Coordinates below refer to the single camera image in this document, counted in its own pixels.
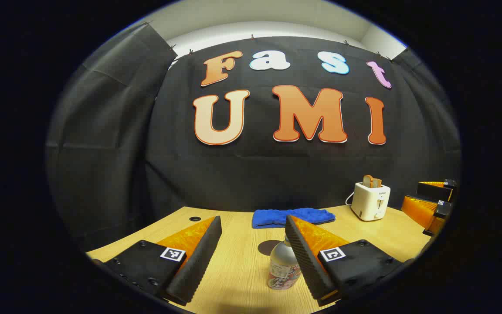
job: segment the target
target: bottle label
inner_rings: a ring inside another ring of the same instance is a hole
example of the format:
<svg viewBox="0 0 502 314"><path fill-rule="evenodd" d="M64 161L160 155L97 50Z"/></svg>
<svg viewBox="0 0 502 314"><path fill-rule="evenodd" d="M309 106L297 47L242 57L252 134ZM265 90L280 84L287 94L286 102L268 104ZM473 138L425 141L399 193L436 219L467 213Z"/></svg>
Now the bottle label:
<svg viewBox="0 0 502 314"><path fill-rule="evenodd" d="M271 271L268 274L268 286L276 290L285 290L297 282L301 276L299 265L283 266L271 260Z"/></svg>

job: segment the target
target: pink letter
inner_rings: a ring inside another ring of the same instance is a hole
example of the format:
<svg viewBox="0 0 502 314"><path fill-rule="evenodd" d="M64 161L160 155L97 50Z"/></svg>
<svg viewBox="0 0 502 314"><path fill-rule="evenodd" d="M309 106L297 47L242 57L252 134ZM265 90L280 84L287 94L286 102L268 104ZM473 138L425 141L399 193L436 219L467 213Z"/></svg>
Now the pink letter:
<svg viewBox="0 0 502 314"><path fill-rule="evenodd" d="M383 70L382 68L380 68L377 63L375 63L375 61L370 61L370 62L367 62L367 65L371 67L371 69L373 69L373 73L375 73L375 77L377 77L377 79L379 80L379 82L381 84L383 84L384 87L386 88L391 88L392 86L390 85L390 82L388 80L385 79L385 77L383 76L383 74L385 73L385 70Z"/></svg>

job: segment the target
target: table surface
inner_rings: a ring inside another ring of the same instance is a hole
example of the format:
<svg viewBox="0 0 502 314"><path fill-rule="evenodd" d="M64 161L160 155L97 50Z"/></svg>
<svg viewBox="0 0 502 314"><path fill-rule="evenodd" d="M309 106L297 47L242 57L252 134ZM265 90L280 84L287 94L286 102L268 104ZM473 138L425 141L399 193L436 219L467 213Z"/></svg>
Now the table surface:
<svg viewBox="0 0 502 314"><path fill-rule="evenodd" d="M361 221L349 206L326 208L335 221L319 225L325 230L353 242L368 240L387 254L404 262L420 253L430 240L424 228L405 213L387 208L383 219ZM284 228L253 229L252 212L227 212L183 207L169 216L102 248L87 252L90 258L107 262L139 240L158 242L190 225L193 216L203 220L220 216L222 235L197 288L193 300L178 306L197 314L310 314L333 304L319 307L301 278L288 290L267 287L269 256L258 246L267 240L283 240Z"/></svg>

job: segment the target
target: ceiling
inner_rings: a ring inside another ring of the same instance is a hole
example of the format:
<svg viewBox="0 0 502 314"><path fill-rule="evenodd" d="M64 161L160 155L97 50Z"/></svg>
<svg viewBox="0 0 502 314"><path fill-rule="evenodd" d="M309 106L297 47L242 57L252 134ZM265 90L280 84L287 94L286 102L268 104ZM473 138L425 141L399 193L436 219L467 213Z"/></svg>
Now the ceiling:
<svg viewBox="0 0 502 314"><path fill-rule="evenodd" d="M271 20L323 28L361 41L371 22L324 0L181 0L147 16L162 38L235 22Z"/></svg>

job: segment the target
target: black curtain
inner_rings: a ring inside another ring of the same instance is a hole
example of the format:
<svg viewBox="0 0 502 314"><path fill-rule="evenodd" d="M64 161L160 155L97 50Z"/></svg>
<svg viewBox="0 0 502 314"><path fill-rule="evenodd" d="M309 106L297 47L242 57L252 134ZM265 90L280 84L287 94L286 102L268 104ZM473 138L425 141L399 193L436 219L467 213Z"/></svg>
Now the black curtain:
<svg viewBox="0 0 502 314"><path fill-rule="evenodd" d="M227 79L201 87L203 62L235 50L243 52ZM291 66L257 71L249 67L256 52L278 50ZM346 59L350 72L329 73L320 51ZM271 37L239 40L193 52L169 70L155 103L146 150L146 173L157 218L187 205L226 211L323 208L343 205L354 183L371 174L391 188L389 205L400 209L418 181L460 178L460 141L454 113L431 73L416 61L395 62L372 52L315 38ZM375 61L392 83L387 89L366 62ZM320 89L343 92L341 112L346 143L323 143L322 124L311 141L279 143L279 102L272 88L295 85L313 104ZM217 95L213 126L225 129L229 103L224 95L247 89L245 124L232 143L209 146L194 133L193 100ZM368 142L370 111L365 97L383 101L385 145Z"/></svg>
<svg viewBox="0 0 502 314"><path fill-rule="evenodd" d="M123 30L76 70L46 153L57 211L84 251L154 221L143 156L153 102L176 54L149 24Z"/></svg>

